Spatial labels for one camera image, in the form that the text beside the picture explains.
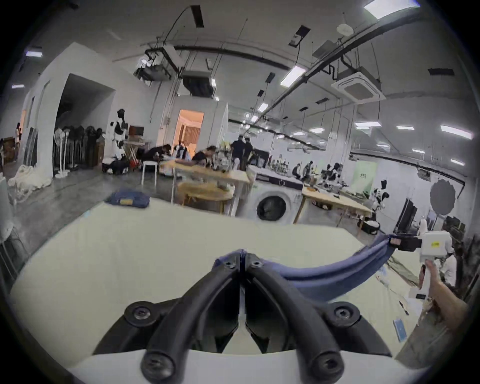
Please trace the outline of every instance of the chair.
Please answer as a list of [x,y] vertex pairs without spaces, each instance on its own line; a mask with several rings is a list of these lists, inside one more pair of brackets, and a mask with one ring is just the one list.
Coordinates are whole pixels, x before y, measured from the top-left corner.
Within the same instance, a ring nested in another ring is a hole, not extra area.
[[214,183],[194,183],[184,181],[178,184],[178,192],[184,194],[182,205],[190,203],[192,198],[220,202],[220,214],[223,214],[225,202],[233,198],[234,190],[225,191]]
[[142,167],[142,185],[144,184],[145,167],[149,165],[155,167],[155,186],[156,186],[156,172],[157,172],[158,163],[156,161],[151,161],[151,160],[144,161],[144,166]]

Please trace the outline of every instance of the stand fan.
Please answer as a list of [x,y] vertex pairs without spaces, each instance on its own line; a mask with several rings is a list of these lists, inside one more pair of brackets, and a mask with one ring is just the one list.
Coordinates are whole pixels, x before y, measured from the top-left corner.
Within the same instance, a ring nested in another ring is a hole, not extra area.
[[[65,170],[65,152],[67,150],[67,140],[66,137],[68,137],[68,132],[63,132],[60,128],[58,128],[55,133],[53,134],[53,139],[55,140],[55,145],[60,148],[60,171],[55,175],[57,179],[62,179],[68,175],[68,170]],[[63,168],[62,168],[62,161],[61,161],[61,155],[62,155],[62,148],[64,151],[63,155]]]

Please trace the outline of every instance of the white stool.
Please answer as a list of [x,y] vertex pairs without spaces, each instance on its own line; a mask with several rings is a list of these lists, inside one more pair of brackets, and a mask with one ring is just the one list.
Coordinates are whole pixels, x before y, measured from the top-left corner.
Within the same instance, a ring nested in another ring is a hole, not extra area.
[[142,168],[142,185],[144,184],[145,167],[148,166],[148,165],[155,166],[155,186],[156,186],[156,172],[157,172],[158,163],[156,161],[151,161],[151,160],[144,161],[144,166]]

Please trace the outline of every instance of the ceiling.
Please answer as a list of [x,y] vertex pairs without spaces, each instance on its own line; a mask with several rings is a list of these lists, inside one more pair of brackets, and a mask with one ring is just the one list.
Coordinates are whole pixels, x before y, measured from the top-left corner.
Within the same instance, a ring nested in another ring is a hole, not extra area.
[[[164,37],[187,1],[167,2],[158,0],[83,0],[77,1],[76,11],[65,9],[52,20],[32,42],[41,46],[44,57],[29,60],[18,81],[28,86],[35,77],[29,74],[41,72],[72,41],[105,55],[130,72],[135,69],[148,43],[156,36]],[[298,64],[309,68],[315,58],[312,51],[324,41],[337,41],[341,35],[336,27],[347,23],[357,32],[376,22],[363,9],[370,0],[201,0],[205,28],[195,28],[190,12],[179,19],[168,40],[175,45],[222,47],[274,60],[291,67],[299,55]],[[293,34],[301,26],[311,29],[300,44],[300,51],[288,45]],[[216,80],[216,96],[229,104],[231,118],[240,120],[244,113],[263,102],[271,105],[284,91],[280,82],[285,76],[281,70],[260,62],[233,56],[219,56],[202,52],[184,52],[188,55],[187,67],[206,70],[205,59],[215,62],[213,76]],[[336,92],[328,74],[319,73],[308,83],[301,85],[269,113],[270,128],[277,128],[287,135],[300,129],[322,126],[319,135],[302,136],[314,143],[328,139],[336,124],[350,125],[352,120],[379,120],[381,128],[370,135],[353,129],[352,145],[356,150],[380,151],[378,143],[390,145],[390,153],[452,169],[463,174],[478,172],[480,115],[474,95],[462,64],[451,46],[449,37],[432,21],[401,26],[375,37],[348,54],[353,64],[359,64],[374,77],[379,77],[382,92],[387,100],[359,105],[357,115],[352,113],[352,102]],[[340,71],[346,67],[334,63]],[[428,68],[451,68],[454,76],[430,76]],[[275,78],[268,85],[265,80],[270,72]],[[259,90],[266,90],[257,100]],[[315,101],[327,97],[326,103]],[[305,113],[299,111],[308,107]],[[281,120],[282,125],[274,124]],[[440,131],[440,124],[452,125],[474,132],[474,139],[467,141]],[[415,131],[399,131],[397,125],[412,125]],[[426,153],[413,153],[412,148]],[[451,158],[460,159],[466,165],[456,166]]]

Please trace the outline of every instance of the table leg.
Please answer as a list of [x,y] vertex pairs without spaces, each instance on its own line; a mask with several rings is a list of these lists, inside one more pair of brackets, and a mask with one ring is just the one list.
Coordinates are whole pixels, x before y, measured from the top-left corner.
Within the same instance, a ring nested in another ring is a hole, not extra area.
[[170,202],[173,204],[173,200],[175,199],[175,184],[177,183],[177,170],[175,168],[173,168],[172,172],[173,172],[172,198],[171,198]]
[[339,220],[338,223],[336,224],[337,227],[340,225],[340,222],[342,221],[343,215],[345,214],[346,211],[347,211],[347,209],[344,209],[344,210],[342,211],[342,214],[340,215],[340,220]]
[[361,228],[363,227],[364,220],[365,220],[365,216],[363,216],[362,219],[361,219],[360,226],[359,226],[359,231],[357,232],[357,238],[358,238],[358,236],[360,236],[360,232],[361,232]]
[[293,220],[293,224],[296,224],[297,221],[299,220],[300,213],[301,213],[301,210],[303,209],[303,206],[305,205],[305,200],[306,199],[307,198],[305,196],[302,196],[299,211],[297,212],[297,215],[295,216],[295,220]]
[[240,201],[240,190],[239,190],[239,184],[235,183],[235,194],[233,195],[233,202],[230,205],[230,211],[228,213],[229,216],[235,216],[237,213],[237,208],[239,206],[239,201]]

